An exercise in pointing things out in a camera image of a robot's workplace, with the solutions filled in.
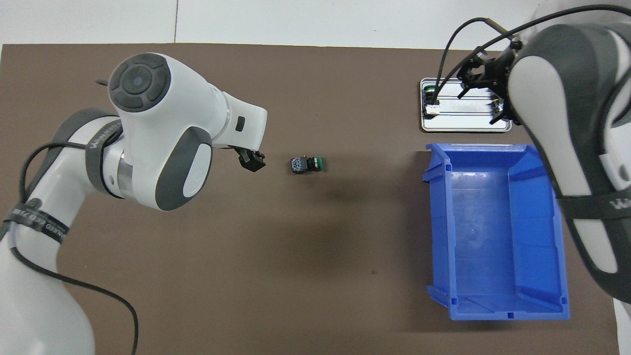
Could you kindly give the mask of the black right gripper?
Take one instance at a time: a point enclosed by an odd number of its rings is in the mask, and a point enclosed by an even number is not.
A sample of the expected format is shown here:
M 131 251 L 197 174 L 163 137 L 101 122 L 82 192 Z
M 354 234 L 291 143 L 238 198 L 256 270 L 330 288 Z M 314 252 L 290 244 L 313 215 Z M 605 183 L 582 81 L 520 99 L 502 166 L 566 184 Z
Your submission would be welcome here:
M 491 96 L 490 124 L 511 121 L 507 116 L 505 100 L 502 97 L 508 95 L 508 76 L 514 60 L 515 51 L 509 47 L 496 58 L 491 58 L 485 50 L 482 50 L 471 58 L 464 59 L 463 79 L 460 80 L 462 90 L 457 98 L 462 99 L 471 89 L 490 89 L 497 95 Z

